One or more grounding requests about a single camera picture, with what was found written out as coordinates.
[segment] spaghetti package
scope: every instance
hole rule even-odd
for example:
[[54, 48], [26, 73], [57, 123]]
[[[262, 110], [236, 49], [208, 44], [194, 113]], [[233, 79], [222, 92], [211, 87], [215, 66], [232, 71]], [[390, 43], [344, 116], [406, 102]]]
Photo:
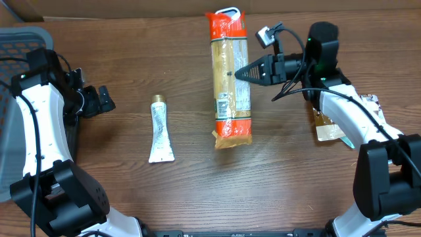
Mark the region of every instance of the spaghetti package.
[[251, 144], [250, 85], [234, 73], [248, 65], [244, 14], [237, 8], [208, 13], [216, 118], [215, 148]]

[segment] wooden table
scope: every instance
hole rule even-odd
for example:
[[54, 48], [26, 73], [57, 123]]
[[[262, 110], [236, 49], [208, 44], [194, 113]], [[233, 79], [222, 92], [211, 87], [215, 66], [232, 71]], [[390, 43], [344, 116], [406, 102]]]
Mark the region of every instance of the wooden table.
[[[361, 94], [378, 95], [388, 123], [421, 132], [421, 10], [247, 16], [254, 33], [283, 20], [306, 38], [312, 23], [340, 30], [339, 66]], [[83, 120], [77, 164], [106, 189], [111, 205], [155, 230], [292, 230], [323, 227], [352, 204], [357, 153], [318, 142], [302, 95], [270, 99], [281, 86], [251, 86], [253, 144], [214, 150], [212, 60], [205, 17], [49, 22], [55, 49], [88, 84], [107, 85], [117, 108]], [[282, 34], [286, 53], [299, 52]], [[173, 163], [148, 163], [150, 99], [168, 98]], [[419, 222], [421, 212], [402, 218]], [[0, 235], [28, 236], [29, 218], [0, 205]], [[390, 236], [419, 236], [392, 226]]]

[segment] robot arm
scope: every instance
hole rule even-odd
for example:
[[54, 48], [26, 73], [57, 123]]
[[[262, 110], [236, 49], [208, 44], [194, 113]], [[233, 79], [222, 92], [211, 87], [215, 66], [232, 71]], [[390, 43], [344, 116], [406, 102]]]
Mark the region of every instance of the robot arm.
[[[60, 92], [52, 84], [36, 85], [22, 92], [35, 111], [37, 111], [38, 126], [40, 132], [41, 152], [43, 160], [41, 172], [53, 167], [54, 161], [65, 161], [72, 158], [67, 146], [66, 132], [64, 130], [63, 107], [64, 99]], [[31, 112], [20, 97], [16, 98], [24, 119], [26, 161], [23, 176], [36, 173], [36, 146], [34, 123]]]
[[75, 236], [101, 231], [109, 236], [142, 237], [141, 226], [109, 205], [103, 187], [77, 167], [69, 152], [64, 125], [115, 108], [106, 87], [99, 94], [83, 88], [82, 75], [66, 75], [54, 51], [27, 54], [30, 70], [12, 78], [12, 93], [22, 111], [26, 142], [24, 178], [11, 185], [13, 201], [30, 217], [36, 174], [34, 122], [23, 95], [34, 108], [41, 145], [41, 175], [36, 224], [48, 236]]
[[[398, 145], [399, 149], [405, 151], [419, 170], [421, 137], [418, 134], [403, 135], [366, 108], [373, 119], [395, 140], [389, 141], [359, 106], [344, 97], [330, 93], [338, 92], [352, 97], [363, 105], [351, 82], [336, 68], [339, 49], [337, 26], [329, 22], [313, 24], [303, 54], [288, 56], [284, 56], [280, 50], [281, 42], [276, 36], [282, 30], [286, 28], [280, 22], [272, 28], [264, 27], [259, 31], [256, 36], [260, 44], [264, 48], [273, 45], [276, 55], [264, 56], [239, 69], [235, 72], [235, 77], [263, 86], [289, 80], [286, 88], [273, 99], [274, 101], [287, 94], [288, 87], [299, 75], [303, 86], [300, 91], [303, 92], [304, 98], [310, 101], [315, 109], [322, 111], [338, 124], [359, 149], [353, 184], [355, 202], [344, 215], [326, 225], [324, 236], [366, 236], [381, 226], [383, 221], [408, 215], [421, 207], [421, 179], [415, 175], [413, 167], [403, 159], [403, 155], [397, 152], [396, 147]], [[389, 161], [401, 165], [401, 171], [389, 173]]]
[[[352, 85], [340, 84], [329, 87], [329, 90], [351, 96], [363, 105], [362, 100]], [[328, 92], [321, 92], [320, 110], [339, 125], [341, 130], [358, 149], [362, 144], [366, 144], [371, 140], [377, 140], [379, 142], [387, 141], [387, 138], [378, 132], [378, 129], [363, 111], [343, 97]], [[367, 108], [367, 110], [393, 139], [397, 139], [398, 135], [402, 134], [398, 129], [382, 122], [378, 115], [373, 113], [370, 108]]]

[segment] tube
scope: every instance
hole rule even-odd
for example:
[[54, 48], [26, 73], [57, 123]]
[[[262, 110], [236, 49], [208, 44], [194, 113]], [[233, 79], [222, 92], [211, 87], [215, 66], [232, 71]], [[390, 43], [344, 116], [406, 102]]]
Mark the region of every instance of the tube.
[[151, 104], [153, 141], [150, 163], [175, 160], [166, 128], [166, 103], [163, 95], [154, 95]]

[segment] gray basket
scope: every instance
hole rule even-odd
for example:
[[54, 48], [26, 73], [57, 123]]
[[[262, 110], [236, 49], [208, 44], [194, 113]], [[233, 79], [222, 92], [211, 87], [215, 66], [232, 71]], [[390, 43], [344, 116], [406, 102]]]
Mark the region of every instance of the gray basket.
[[[24, 59], [26, 53], [45, 47], [53, 49], [53, 39], [40, 27], [0, 28], [0, 57]], [[28, 64], [0, 61], [0, 80], [28, 70]], [[0, 202], [10, 200], [9, 186], [22, 179], [26, 156], [22, 113], [5, 88], [0, 88]]]

